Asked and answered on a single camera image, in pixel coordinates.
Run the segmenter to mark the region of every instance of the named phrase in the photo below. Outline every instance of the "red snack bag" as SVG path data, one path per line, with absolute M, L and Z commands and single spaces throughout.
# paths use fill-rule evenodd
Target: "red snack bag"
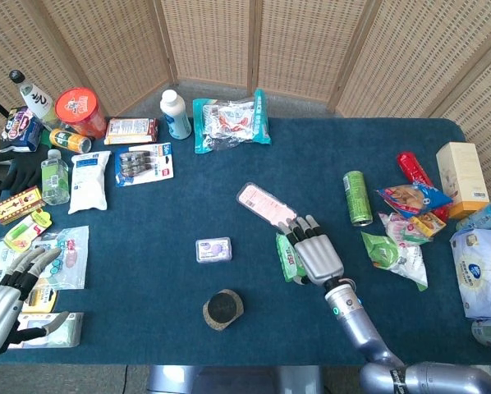
M 406 178 L 408 178 L 408 181 L 411 183 L 420 182 L 428 186 L 434 185 L 434 183 L 428 178 L 428 175 L 420 165 L 413 152 L 399 153 L 397 156 L 397 163 L 402 169 L 402 172 L 404 172 L 404 175 L 406 175 Z M 434 214 L 443 222 L 446 222 L 448 220 L 448 207 L 444 206 L 436 208 L 434 209 Z

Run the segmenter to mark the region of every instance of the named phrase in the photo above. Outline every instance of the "green packet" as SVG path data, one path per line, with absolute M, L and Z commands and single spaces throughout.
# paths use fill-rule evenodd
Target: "green packet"
M 289 242 L 286 236 L 277 233 L 277 251 L 282 264 L 282 272 L 286 282 L 296 281 L 301 282 L 305 277 L 304 265 L 302 265 L 301 257 L 296 252 L 293 245 Z
M 417 284 L 419 291 L 428 288 L 426 268 L 420 246 L 398 246 L 389 236 L 373 236 L 360 232 L 362 240 L 376 268 L 386 269 Z

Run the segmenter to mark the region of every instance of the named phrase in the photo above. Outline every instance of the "white bag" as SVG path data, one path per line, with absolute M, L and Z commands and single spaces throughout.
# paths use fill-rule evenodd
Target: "white bag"
M 491 230 L 460 231 L 450 240 L 467 318 L 491 318 Z
M 82 209 L 107 209 L 105 199 L 105 166 L 111 152 L 91 152 L 72 157 L 71 213 Z

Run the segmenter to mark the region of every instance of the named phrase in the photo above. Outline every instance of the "blue tablecloth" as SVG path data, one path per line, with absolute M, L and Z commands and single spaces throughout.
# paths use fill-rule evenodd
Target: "blue tablecloth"
M 330 235 L 356 280 L 357 294 L 390 348 L 406 363 L 488 363 L 464 318 L 448 239 L 454 223 L 423 245 L 429 288 L 374 268 L 350 224 L 342 176 L 365 174 L 375 223 L 390 208 L 372 190 L 406 183 L 396 156 L 417 154 L 439 184 L 435 154 L 463 141 L 458 126 L 437 119 L 271 119 L 271 146 L 242 144 L 196 155 L 193 136 L 172 142 L 174 178 L 117 188 L 114 160 L 105 172 L 107 211 L 67 215 L 46 207 L 53 228 L 90 226 L 84 290 L 61 291 L 56 311 L 85 312 L 73 349 L 10 350 L 0 362 L 78 364 L 363 364 L 313 285 L 285 283 L 275 230 L 239 205 L 254 182 L 300 214 L 311 213 Z M 169 141 L 160 124 L 159 142 Z M 102 143 L 94 150 L 111 149 Z M 69 156 L 64 155 L 69 163 Z M 8 227 L 0 226 L 0 236 Z M 201 265 L 195 241 L 229 236 L 233 259 Z M 209 328 L 202 305 L 230 288 L 245 313 L 223 332 Z

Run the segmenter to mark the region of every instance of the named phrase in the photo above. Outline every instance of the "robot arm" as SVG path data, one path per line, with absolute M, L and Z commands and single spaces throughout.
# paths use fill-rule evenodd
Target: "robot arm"
M 59 314 L 51 323 L 41 328 L 27 328 L 17 331 L 17 317 L 30 291 L 38 281 L 39 275 L 61 253 L 54 248 L 26 251 L 7 268 L 0 282 L 0 354 L 11 343 L 20 343 L 38 337 L 45 337 L 58 329 L 67 319 L 68 312 Z
M 368 361 L 360 371 L 360 385 L 365 392 L 491 394 L 491 376 L 477 368 L 437 363 L 406 367 L 388 349 L 369 319 L 355 294 L 354 282 L 342 278 L 342 262 L 313 217 L 297 218 L 289 227 L 278 225 L 302 257 L 309 280 L 325 288 L 325 299 L 352 345 Z

